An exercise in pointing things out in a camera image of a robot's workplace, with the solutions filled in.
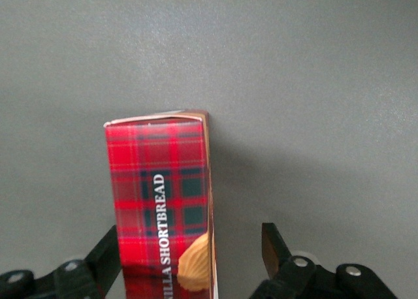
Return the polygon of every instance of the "bolt head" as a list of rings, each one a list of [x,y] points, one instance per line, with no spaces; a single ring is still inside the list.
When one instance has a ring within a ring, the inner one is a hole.
[[[346,272],[348,274],[350,274],[351,276],[360,276],[361,275],[361,271],[356,268],[355,266],[347,266],[346,267]]]
[[[21,280],[22,278],[24,278],[24,275],[25,274],[22,273],[22,272],[15,273],[8,278],[7,283],[9,283],[9,284],[15,283],[15,282]]]
[[[77,266],[78,266],[77,263],[70,262],[64,267],[64,270],[67,271],[67,272],[70,272],[72,270],[75,270],[77,268]]]
[[[308,266],[308,261],[306,261],[304,258],[295,258],[293,259],[293,262],[300,268],[305,268]]]

